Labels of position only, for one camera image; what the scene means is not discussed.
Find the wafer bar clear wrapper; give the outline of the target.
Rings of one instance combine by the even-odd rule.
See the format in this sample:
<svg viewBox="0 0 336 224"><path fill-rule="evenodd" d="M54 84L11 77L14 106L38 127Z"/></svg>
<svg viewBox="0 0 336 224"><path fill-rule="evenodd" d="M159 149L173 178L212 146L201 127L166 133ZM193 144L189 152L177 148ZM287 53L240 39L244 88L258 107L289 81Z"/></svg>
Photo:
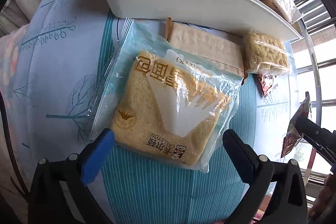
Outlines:
<svg viewBox="0 0 336 224"><path fill-rule="evenodd" d="M186 24L166 20L165 39L175 48L210 60L220 69L243 78L245 73L242 48L225 38Z"/></svg>

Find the pastel blanket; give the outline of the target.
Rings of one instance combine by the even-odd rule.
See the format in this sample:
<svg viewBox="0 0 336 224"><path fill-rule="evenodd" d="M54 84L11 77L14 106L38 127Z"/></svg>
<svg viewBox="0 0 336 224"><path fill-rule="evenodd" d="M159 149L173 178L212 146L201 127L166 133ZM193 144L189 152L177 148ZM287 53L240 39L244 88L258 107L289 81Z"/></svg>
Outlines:
<svg viewBox="0 0 336 224"><path fill-rule="evenodd" d="M13 84L17 70L17 63L19 58L19 47L24 38L28 25L24 25L16 31L1 37L1 94L3 96L7 119L9 121L9 129L11 133L12 145L15 146L15 136L13 123L10 115L13 108ZM5 135L1 129L1 189L8 189L15 191L10 178L14 176L13 167L11 166L9 154L6 147Z"/></svg>

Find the red white cookie pack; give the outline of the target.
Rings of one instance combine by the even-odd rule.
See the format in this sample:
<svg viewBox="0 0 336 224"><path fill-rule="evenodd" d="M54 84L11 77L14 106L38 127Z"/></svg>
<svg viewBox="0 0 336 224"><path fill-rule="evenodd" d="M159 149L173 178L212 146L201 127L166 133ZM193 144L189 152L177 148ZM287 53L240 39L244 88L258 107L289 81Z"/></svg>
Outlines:
<svg viewBox="0 0 336 224"><path fill-rule="evenodd" d="M268 97L268 95L278 87L276 76L274 75L257 75L257 79L261 85L264 98Z"/></svg>

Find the sliced bread blue bag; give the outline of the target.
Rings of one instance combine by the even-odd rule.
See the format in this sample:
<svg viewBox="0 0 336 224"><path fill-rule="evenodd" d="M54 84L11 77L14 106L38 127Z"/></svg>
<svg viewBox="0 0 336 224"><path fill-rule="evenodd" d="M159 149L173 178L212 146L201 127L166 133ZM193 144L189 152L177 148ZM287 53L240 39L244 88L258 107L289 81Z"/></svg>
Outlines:
<svg viewBox="0 0 336 224"><path fill-rule="evenodd" d="M98 94L89 139L108 128L125 149L208 172L237 112L243 78L133 20L125 28Z"/></svg>

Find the puffed rice cake pack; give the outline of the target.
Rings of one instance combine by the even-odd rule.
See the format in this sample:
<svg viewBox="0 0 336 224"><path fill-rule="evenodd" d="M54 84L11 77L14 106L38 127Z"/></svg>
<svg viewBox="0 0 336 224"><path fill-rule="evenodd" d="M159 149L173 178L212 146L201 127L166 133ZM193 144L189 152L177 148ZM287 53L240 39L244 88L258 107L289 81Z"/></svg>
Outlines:
<svg viewBox="0 0 336 224"><path fill-rule="evenodd" d="M290 71L289 54L283 42L256 32L243 35L243 61L247 73L282 76Z"/></svg>

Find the light blue tree tablecloth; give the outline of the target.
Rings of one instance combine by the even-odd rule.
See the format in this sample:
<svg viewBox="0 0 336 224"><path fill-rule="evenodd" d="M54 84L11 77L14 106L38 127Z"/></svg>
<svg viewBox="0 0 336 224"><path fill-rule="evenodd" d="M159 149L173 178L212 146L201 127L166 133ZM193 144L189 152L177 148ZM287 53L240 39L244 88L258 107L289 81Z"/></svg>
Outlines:
<svg viewBox="0 0 336 224"><path fill-rule="evenodd" d="M84 148L83 114L122 27L106 0L42 0L20 43L10 115L28 179L41 158Z"/></svg>

